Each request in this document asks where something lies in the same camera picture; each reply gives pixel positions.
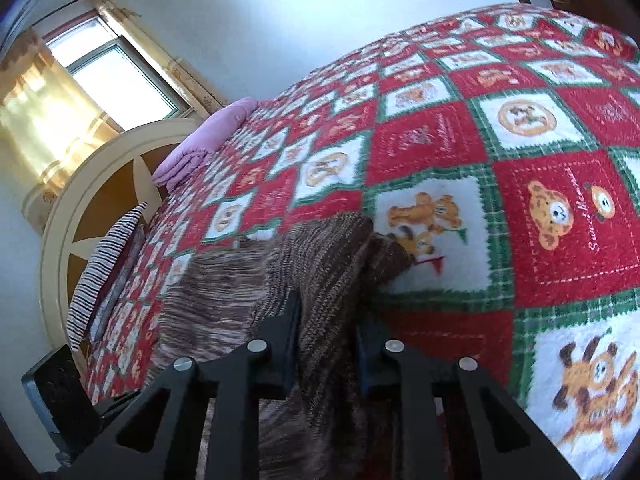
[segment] red checkered blanket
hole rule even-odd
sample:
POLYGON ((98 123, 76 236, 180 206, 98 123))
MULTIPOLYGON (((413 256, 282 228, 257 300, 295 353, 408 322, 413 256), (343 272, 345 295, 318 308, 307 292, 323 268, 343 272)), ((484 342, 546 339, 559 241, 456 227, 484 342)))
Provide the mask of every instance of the red checkered blanket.
POLYGON ((606 475, 640 428, 639 59, 609 27, 509 4, 314 70, 162 206, 92 399, 142 384, 194 253, 362 210, 415 260, 378 297, 396 335, 477 358, 583 478, 606 475))

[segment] brown knitted fabric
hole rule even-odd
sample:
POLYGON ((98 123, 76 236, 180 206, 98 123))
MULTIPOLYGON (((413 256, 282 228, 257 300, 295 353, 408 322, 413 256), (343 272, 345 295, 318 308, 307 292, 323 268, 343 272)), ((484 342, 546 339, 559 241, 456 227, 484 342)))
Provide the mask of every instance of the brown knitted fabric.
MULTIPOLYGON (((287 400, 260 404, 261 477, 352 478, 367 434, 383 423, 358 394, 353 329, 375 288, 409 265, 404 249, 358 213, 197 254, 167 294, 148 377, 178 356, 202 361, 231 351, 299 290, 298 384, 287 400)), ((206 437, 209 425, 208 416, 206 437)))

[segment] curtain rod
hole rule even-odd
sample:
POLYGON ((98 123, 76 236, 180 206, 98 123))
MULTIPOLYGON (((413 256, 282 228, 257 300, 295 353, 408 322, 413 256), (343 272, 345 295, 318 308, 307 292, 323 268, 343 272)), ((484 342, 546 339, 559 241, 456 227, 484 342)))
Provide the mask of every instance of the curtain rod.
POLYGON ((69 2, 68 4, 64 4, 63 6, 59 6, 56 10, 52 10, 49 14, 47 14, 46 16, 41 17, 37 22, 34 22, 31 24, 31 27, 34 27, 35 25, 37 25, 38 23, 42 22, 43 20, 46 20, 49 16, 51 16, 52 14, 55 14, 56 12, 58 12, 59 10, 64 9, 65 7, 68 7, 69 5, 72 5, 76 2, 79 2, 80 0, 73 0, 72 2, 69 2))

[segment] window pane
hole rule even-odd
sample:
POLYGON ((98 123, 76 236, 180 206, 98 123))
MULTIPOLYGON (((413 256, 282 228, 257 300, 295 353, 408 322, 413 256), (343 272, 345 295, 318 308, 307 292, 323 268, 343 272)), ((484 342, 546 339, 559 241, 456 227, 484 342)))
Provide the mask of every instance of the window pane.
POLYGON ((177 110, 117 47, 83 66, 74 78, 125 130, 159 121, 177 110))
POLYGON ((116 36, 107 30, 98 18, 72 28, 47 44, 62 66, 69 66, 94 48, 111 41, 116 36))

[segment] folded pink blanket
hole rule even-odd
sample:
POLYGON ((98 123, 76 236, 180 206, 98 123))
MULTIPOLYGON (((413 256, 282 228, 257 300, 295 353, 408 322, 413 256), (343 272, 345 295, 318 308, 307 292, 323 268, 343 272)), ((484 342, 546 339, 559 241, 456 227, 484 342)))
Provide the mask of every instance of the folded pink blanket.
POLYGON ((206 155, 219 150, 257 106, 253 97, 244 97, 215 112, 162 161, 152 175, 154 184, 172 192, 202 164, 206 155))

